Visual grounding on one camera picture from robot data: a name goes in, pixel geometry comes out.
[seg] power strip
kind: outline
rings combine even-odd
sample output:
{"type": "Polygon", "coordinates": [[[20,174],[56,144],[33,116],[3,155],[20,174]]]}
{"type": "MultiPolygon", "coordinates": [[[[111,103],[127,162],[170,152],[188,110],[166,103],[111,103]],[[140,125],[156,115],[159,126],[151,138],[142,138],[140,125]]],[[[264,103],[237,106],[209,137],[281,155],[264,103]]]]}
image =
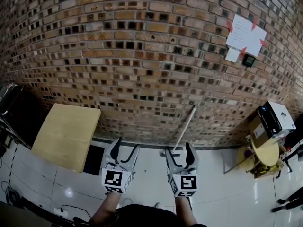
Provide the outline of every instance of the power strip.
{"type": "Polygon", "coordinates": [[[63,210],[63,212],[61,212],[61,209],[54,208],[53,212],[56,215],[59,215],[59,216],[62,216],[62,217],[68,217],[68,212],[66,210],[63,210]]]}

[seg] brick wall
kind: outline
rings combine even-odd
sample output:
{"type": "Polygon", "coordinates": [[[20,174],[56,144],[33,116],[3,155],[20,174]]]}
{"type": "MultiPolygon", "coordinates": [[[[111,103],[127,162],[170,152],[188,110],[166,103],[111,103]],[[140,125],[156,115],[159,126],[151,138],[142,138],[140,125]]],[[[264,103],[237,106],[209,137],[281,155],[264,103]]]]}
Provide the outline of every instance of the brick wall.
{"type": "Polygon", "coordinates": [[[0,78],[53,103],[98,107],[96,133],[230,146],[267,100],[302,112],[301,0],[0,0],[0,78]],[[224,59],[227,21],[267,31],[252,68],[224,59]]]}

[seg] shoe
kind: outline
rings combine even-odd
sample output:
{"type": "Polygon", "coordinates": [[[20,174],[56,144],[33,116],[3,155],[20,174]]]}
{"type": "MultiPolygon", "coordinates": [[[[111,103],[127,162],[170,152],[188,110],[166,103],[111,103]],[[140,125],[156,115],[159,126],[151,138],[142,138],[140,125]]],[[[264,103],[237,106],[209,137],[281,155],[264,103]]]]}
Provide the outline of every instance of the shoe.
{"type": "Polygon", "coordinates": [[[286,200],[283,200],[283,199],[278,199],[278,204],[285,204],[286,203],[286,200]]]}
{"type": "Polygon", "coordinates": [[[162,209],[162,204],[160,202],[157,202],[154,207],[156,209],[162,209]]]}
{"type": "Polygon", "coordinates": [[[273,208],[273,209],[271,210],[271,212],[272,212],[272,213],[276,213],[276,212],[280,211],[281,209],[282,209],[282,207],[276,207],[276,208],[273,208]]]}

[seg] black pants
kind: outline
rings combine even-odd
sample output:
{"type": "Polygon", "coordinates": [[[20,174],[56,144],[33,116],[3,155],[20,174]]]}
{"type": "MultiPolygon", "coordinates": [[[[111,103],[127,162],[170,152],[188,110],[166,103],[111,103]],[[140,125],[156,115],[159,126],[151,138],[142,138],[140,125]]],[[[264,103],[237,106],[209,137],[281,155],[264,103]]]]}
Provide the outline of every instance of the black pants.
{"type": "Polygon", "coordinates": [[[290,203],[286,204],[286,209],[293,209],[303,204],[303,187],[290,195],[288,200],[290,203]]]}

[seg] light wood tabletop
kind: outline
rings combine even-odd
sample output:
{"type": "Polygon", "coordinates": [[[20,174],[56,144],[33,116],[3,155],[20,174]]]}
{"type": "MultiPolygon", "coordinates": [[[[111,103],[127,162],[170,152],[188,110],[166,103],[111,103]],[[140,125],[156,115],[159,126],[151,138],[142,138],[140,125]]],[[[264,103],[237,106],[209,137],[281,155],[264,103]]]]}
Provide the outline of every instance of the light wood tabletop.
{"type": "Polygon", "coordinates": [[[260,148],[256,148],[252,137],[250,137],[251,145],[255,151],[256,156],[266,166],[273,166],[279,159],[279,144],[275,142],[273,144],[263,145],[260,148]]]}
{"type": "Polygon", "coordinates": [[[54,104],[32,152],[64,168],[83,172],[100,115],[101,111],[96,108],[54,104]]]}

